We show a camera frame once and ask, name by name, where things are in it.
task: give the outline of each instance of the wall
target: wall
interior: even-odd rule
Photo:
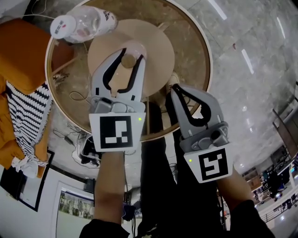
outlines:
[[[25,13],[30,0],[1,0],[0,16],[21,16]]]
[[[58,212],[57,218],[57,238],[79,237],[83,227],[90,222],[88,219],[76,217],[64,212]]]
[[[294,109],[284,120],[285,126],[291,133],[295,143],[298,145],[298,108]]]
[[[268,158],[265,161],[263,161],[261,164],[255,166],[255,168],[256,168],[258,174],[261,174],[263,171],[265,171],[272,165],[273,165],[273,162],[272,162],[271,158]]]
[[[0,177],[3,167],[0,166]],[[50,238],[54,198],[58,182],[83,189],[84,184],[52,169],[48,171],[39,210],[33,211],[7,195],[0,187],[0,235],[3,238]]]

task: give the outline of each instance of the orange cushion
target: orange cushion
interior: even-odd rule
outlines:
[[[14,19],[0,24],[0,74],[23,94],[45,82],[45,56],[50,35]]]
[[[6,96],[0,95],[0,148],[14,139],[14,128],[8,110],[7,99]]]
[[[22,149],[19,147],[15,139],[8,141],[0,149],[0,165],[4,166],[6,169],[9,169],[14,157],[17,157],[18,159],[24,159],[25,157]]]
[[[0,93],[3,93],[6,89],[6,80],[0,75]]]
[[[46,169],[46,167],[38,166],[38,172],[37,172],[36,177],[37,177],[37,178],[42,178],[45,169]]]

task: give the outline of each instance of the black and white striped fabric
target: black and white striped fabric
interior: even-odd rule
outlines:
[[[35,145],[42,138],[53,103],[47,83],[30,95],[24,95],[9,82],[6,85],[8,107],[16,141],[29,160],[36,161],[39,166],[46,166],[47,163],[35,156]]]

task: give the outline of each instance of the marble floor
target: marble floor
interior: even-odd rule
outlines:
[[[44,14],[55,17],[80,1],[49,0]],[[282,145],[272,125],[272,110],[282,113],[296,106],[298,10],[290,0],[176,1],[196,18],[209,40],[214,65],[210,93],[219,100],[230,125],[235,167],[244,172]],[[39,1],[36,11],[43,4]],[[34,23],[45,29],[50,24],[37,17]],[[53,126],[63,127],[62,120],[58,121],[57,117]],[[168,158],[175,161],[173,139],[166,140]],[[84,177],[96,176],[96,170],[73,161],[72,148],[65,144],[51,135],[50,146],[56,150],[53,163]],[[128,182],[138,186],[140,152],[126,161]]]

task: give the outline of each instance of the wire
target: wire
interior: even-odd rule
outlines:
[[[188,98],[188,102],[186,103],[186,105],[187,105],[187,107],[191,107],[191,108],[193,108],[195,105],[189,105],[189,103],[190,103],[190,98]]]
[[[135,153],[136,153],[136,151],[133,151],[131,154],[126,154],[126,153],[124,152],[125,155],[133,155],[133,154],[135,154]]]
[[[31,13],[32,13],[32,14],[34,14],[34,13],[33,13],[33,7],[34,7],[34,5],[35,5],[38,1],[40,1],[40,0],[36,0],[35,3],[32,5],[32,8],[31,8]],[[47,9],[47,0],[45,0],[45,7],[44,7],[43,11],[40,12],[40,13],[36,13],[36,14],[43,14],[43,13],[46,11],[46,9]]]
[[[57,129],[54,129],[54,130],[53,130],[53,133],[54,133],[56,136],[58,136],[59,138],[65,138],[65,137],[66,137],[65,135],[62,134],[62,132],[58,131]]]
[[[175,169],[173,170],[173,172],[172,172],[173,176],[175,176],[174,173],[178,170],[176,166],[177,166],[176,163],[171,163],[171,164],[169,165],[170,168],[175,168]]]
[[[134,219],[133,218],[131,220],[131,233],[132,233],[132,237],[135,238],[135,235],[134,235]]]
[[[222,223],[223,223],[223,230],[226,231],[227,228],[226,228],[225,220],[224,220],[224,201],[223,201],[223,197],[222,197],[221,194],[220,194],[220,199],[221,199],[221,202],[222,202]]]
[[[40,16],[40,17],[46,17],[49,19],[55,19],[54,17],[49,17],[49,16],[45,16],[45,15],[40,15],[40,14],[26,14],[26,15],[15,17],[15,18],[21,18],[21,17],[27,17],[27,16]]]
[[[136,224],[136,222],[135,222],[135,213],[134,213],[134,223]],[[134,237],[135,237],[135,227],[134,227]]]
[[[94,141],[90,140],[90,137],[88,137],[87,141],[89,141],[90,143],[94,144]]]
[[[125,171],[125,156],[123,157],[124,160],[124,178],[125,178],[125,186],[126,186],[126,193],[129,192],[129,186],[127,184],[127,179],[126,179],[126,171]]]
[[[77,138],[77,140],[76,140],[76,144],[78,144],[78,140],[79,140],[80,135],[78,135],[78,138]],[[82,166],[82,167],[86,167],[86,168],[88,168],[88,169],[98,169],[98,167],[96,167],[96,168],[89,168],[89,167],[84,166],[84,165],[80,164],[79,162],[77,162],[77,161],[74,159],[74,157],[73,157],[73,153],[76,151],[78,157],[80,157],[80,156],[79,156],[79,150],[77,150],[77,147],[76,147],[75,145],[73,145],[73,146],[74,146],[74,150],[71,152],[71,157],[73,158],[74,162],[76,162],[78,165],[80,165],[80,166]]]
[[[86,45],[85,45],[84,42],[83,42],[83,45],[84,45],[84,47],[85,47],[86,54],[88,54],[88,49],[87,49],[87,47],[86,47]],[[79,101],[79,102],[80,102],[80,101],[86,101],[89,105],[91,105],[91,103],[87,100],[88,95],[89,95],[89,93],[90,93],[90,85],[91,85],[91,83],[90,83],[90,72],[88,71],[88,94],[87,94],[87,96],[84,97],[81,93],[79,93],[79,92],[77,92],[77,91],[72,91],[72,92],[69,93],[69,97],[70,97],[70,99],[72,99],[73,101]],[[79,95],[79,96],[81,97],[81,99],[74,99],[74,98],[72,97],[72,95],[73,95],[74,93],[76,93],[77,95]]]

